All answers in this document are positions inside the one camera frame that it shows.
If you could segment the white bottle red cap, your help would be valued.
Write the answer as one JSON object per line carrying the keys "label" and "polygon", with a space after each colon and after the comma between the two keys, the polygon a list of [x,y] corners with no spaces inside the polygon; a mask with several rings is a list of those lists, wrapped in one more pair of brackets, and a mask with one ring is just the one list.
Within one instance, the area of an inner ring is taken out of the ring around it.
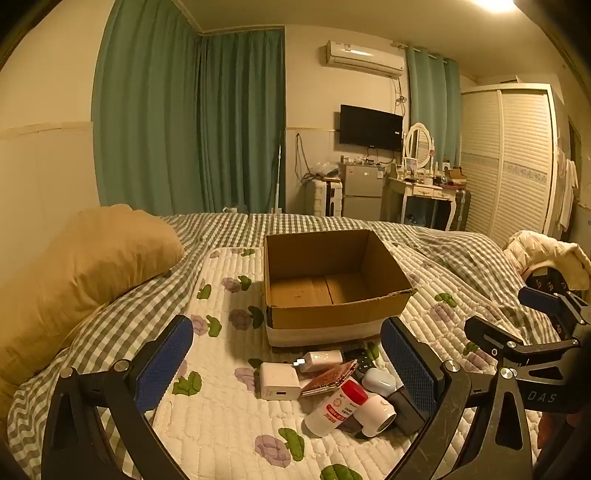
{"label": "white bottle red cap", "polygon": [[304,418],[304,426],[315,437],[324,437],[348,420],[368,400],[369,394],[358,382],[346,380]]}

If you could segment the red patterned wallet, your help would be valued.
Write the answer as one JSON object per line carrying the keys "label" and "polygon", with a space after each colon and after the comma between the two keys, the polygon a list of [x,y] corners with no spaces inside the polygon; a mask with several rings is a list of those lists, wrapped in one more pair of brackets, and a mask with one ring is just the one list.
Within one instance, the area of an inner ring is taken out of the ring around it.
{"label": "red patterned wallet", "polygon": [[358,362],[353,359],[322,372],[322,374],[312,378],[310,382],[301,388],[301,397],[324,395],[338,390],[346,380],[349,380],[349,377],[355,373],[357,368]]}

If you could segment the white power bank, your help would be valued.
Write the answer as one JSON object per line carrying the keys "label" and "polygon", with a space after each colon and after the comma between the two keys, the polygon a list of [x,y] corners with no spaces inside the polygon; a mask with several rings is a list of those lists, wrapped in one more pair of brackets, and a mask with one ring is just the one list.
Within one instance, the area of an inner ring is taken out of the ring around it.
{"label": "white power bank", "polygon": [[342,364],[339,350],[311,351],[294,360],[293,366],[301,373],[323,372]]}

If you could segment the white square charger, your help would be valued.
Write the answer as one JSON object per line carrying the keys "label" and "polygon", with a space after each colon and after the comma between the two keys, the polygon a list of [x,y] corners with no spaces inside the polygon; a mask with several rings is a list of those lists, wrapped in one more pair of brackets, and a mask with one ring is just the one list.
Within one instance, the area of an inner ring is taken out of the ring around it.
{"label": "white square charger", "polygon": [[260,395],[264,400],[297,400],[301,383],[294,366],[263,362],[259,368]]}

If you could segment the black remote control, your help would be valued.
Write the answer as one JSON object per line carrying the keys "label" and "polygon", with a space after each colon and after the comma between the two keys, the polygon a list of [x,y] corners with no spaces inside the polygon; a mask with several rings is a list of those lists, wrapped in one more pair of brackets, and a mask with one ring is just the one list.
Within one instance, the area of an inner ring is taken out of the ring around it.
{"label": "black remote control", "polygon": [[356,360],[356,375],[363,376],[372,368],[376,367],[373,353],[367,348],[356,348],[344,353],[346,361]]}

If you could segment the white puffy jacket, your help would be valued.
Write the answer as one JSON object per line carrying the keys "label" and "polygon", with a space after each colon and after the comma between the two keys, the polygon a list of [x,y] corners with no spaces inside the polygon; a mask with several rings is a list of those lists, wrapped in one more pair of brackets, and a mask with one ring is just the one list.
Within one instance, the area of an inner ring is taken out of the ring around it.
{"label": "white puffy jacket", "polygon": [[524,280],[536,270],[552,268],[570,290],[590,289],[590,259],[577,243],[520,230],[509,238],[503,254]]}

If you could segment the grey checkered bed sheet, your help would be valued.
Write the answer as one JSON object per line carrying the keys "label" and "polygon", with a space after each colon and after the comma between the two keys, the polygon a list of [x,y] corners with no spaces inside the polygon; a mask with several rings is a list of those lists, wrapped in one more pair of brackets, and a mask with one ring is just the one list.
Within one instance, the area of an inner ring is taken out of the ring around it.
{"label": "grey checkered bed sheet", "polygon": [[[193,323],[186,359],[161,399],[154,431],[192,479],[383,479],[410,447],[398,429],[369,439],[335,430],[312,439],[301,429],[314,399],[266,401],[256,390],[263,362],[296,352],[270,346],[263,301],[267,235],[353,230],[359,220],[283,214],[190,214],[168,218],[185,249],[183,260],[116,300],[89,320],[70,347],[17,390],[8,416],[9,448],[31,478],[41,475],[47,414],[61,370],[103,371],[135,355],[176,314]],[[414,293],[408,328],[443,359],[491,373],[494,360],[470,342],[465,321],[479,316],[527,344],[557,335],[548,318],[522,306],[522,279],[488,237],[439,233],[374,222]]]}

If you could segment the hanging white towel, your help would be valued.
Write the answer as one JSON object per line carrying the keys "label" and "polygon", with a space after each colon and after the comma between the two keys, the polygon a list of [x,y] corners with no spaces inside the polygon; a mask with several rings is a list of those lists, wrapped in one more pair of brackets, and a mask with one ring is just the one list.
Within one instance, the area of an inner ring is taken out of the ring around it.
{"label": "hanging white towel", "polygon": [[571,212],[579,184],[576,163],[567,158],[562,150],[559,151],[558,176],[560,184],[563,186],[563,193],[560,195],[558,225],[563,232],[566,232],[570,225]]}

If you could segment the white floral quilted mat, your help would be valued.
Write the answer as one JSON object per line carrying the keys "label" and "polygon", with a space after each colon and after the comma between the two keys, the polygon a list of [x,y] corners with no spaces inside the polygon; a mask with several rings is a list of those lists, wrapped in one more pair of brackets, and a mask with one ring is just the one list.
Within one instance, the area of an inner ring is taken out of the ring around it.
{"label": "white floral quilted mat", "polygon": [[[505,288],[481,294],[423,254],[390,243],[414,287],[404,312],[408,328],[442,359],[491,373],[494,360],[464,332],[482,317],[526,343],[548,338],[548,321],[517,301],[501,305]],[[390,428],[372,439],[338,429],[321,439],[301,429],[315,399],[264,400],[257,374],[263,362],[287,363],[290,350],[273,349],[263,323],[263,252],[211,251],[187,313],[193,342],[157,407],[154,429],[192,479],[383,479],[411,438]]]}

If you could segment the brown cardboard box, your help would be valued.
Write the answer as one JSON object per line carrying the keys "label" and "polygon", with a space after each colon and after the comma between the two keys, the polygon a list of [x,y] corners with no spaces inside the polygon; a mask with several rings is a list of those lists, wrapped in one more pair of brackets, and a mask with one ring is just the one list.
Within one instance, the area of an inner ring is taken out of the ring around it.
{"label": "brown cardboard box", "polygon": [[277,348],[375,337],[414,293],[386,243],[367,229],[266,236],[263,267],[266,336]]}

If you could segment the white louvered wardrobe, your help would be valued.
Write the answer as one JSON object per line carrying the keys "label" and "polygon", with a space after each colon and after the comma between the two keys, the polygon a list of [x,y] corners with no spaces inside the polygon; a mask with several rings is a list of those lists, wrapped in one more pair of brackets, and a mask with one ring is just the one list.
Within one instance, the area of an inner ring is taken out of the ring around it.
{"label": "white louvered wardrobe", "polygon": [[461,96],[460,161],[471,192],[466,229],[500,247],[521,230],[548,234],[558,178],[551,86],[486,85]]}

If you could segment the white vanity table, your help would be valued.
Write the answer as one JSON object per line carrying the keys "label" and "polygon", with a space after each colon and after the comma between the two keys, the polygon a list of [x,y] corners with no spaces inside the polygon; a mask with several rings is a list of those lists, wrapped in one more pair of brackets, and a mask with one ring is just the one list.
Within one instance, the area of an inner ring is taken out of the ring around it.
{"label": "white vanity table", "polygon": [[450,205],[445,231],[450,231],[457,211],[457,190],[436,185],[425,185],[388,177],[385,180],[380,219],[387,222],[405,223],[409,198],[446,201]]}

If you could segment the tan pillow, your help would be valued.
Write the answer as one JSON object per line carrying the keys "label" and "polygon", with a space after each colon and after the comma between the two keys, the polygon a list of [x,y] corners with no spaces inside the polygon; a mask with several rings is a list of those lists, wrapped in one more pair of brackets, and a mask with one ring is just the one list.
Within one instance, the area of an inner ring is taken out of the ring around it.
{"label": "tan pillow", "polygon": [[128,205],[86,210],[1,287],[1,409],[80,324],[183,257],[174,229]]}

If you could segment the white oval vanity mirror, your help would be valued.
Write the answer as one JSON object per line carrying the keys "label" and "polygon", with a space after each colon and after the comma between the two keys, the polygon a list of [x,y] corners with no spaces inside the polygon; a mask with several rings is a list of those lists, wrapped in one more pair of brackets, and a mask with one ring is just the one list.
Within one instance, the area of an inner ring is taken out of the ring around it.
{"label": "white oval vanity mirror", "polygon": [[420,122],[413,124],[403,143],[404,160],[411,170],[432,169],[435,143],[429,129]]}

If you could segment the silver mini fridge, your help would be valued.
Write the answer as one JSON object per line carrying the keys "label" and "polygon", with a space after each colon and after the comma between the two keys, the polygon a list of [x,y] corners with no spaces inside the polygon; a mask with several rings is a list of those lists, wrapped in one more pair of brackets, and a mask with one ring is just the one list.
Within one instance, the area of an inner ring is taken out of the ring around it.
{"label": "silver mini fridge", "polygon": [[384,171],[377,166],[341,165],[342,215],[378,221],[381,216]]}

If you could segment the white suitcase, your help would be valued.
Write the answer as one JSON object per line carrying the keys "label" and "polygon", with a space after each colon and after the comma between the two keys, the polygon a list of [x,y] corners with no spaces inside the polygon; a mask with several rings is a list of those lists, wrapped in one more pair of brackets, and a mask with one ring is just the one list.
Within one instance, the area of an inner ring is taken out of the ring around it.
{"label": "white suitcase", "polygon": [[342,216],[342,182],[312,179],[305,185],[305,213],[312,216]]}

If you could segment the green curtain right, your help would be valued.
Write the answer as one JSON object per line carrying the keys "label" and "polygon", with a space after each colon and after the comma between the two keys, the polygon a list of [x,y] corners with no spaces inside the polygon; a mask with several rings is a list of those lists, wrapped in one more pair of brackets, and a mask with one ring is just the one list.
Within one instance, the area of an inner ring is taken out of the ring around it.
{"label": "green curtain right", "polygon": [[410,122],[422,123],[430,131],[439,166],[444,161],[459,166],[462,98],[458,64],[423,47],[409,46],[406,57]]}

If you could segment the green curtain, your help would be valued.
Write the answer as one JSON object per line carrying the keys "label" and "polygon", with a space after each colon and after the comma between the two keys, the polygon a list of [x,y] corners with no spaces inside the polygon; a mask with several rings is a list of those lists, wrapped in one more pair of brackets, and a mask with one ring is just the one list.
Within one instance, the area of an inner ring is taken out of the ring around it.
{"label": "green curtain", "polygon": [[439,166],[444,161],[459,166],[462,98],[458,64],[423,47],[409,46],[406,57],[410,122],[422,123],[430,131]]}
{"label": "green curtain", "polygon": [[154,215],[273,210],[283,132],[286,34],[204,35],[169,1],[118,1],[92,95],[102,205]]}

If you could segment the white mop stick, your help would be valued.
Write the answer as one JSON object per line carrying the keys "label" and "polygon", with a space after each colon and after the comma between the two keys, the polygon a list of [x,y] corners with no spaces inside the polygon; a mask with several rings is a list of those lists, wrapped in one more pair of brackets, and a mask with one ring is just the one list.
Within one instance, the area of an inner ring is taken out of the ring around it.
{"label": "white mop stick", "polygon": [[276,155],[276,183],[273,190],[273,214],[280,212],[281,163],[283,162],[283,132],[280,132]]}

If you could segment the white air conditioner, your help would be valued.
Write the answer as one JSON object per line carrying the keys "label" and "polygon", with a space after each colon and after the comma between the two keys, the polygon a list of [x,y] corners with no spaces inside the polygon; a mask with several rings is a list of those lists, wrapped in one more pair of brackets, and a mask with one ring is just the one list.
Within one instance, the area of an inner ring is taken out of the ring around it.
{"label": "white air conditioner", "polygon": [[329,41],[325,45],[325,62],[342,68],[365,71],[390,78],[401,77],[405,71],[403,57],[373,48]]}

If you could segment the green curtain left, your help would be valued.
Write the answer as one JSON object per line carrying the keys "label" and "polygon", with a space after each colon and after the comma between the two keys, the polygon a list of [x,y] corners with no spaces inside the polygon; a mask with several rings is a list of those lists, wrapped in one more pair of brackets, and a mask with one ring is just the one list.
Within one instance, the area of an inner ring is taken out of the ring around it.
{"label": "green curtain left", "polygon": [[169,1],[118,1],[92,95],[102,205],[154,215],[273,210],[283,132],[286,34],[204,35]]}

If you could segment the black wall television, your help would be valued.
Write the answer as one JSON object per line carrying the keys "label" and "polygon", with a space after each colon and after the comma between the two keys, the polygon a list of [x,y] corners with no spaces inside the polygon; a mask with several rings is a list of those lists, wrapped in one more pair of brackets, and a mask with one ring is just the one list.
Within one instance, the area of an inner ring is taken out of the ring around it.
{"label": "black wall television", "polygon": [[339,112],[339,142],[401,152],[403,121],[404,117],[398,114],[342,105]]}

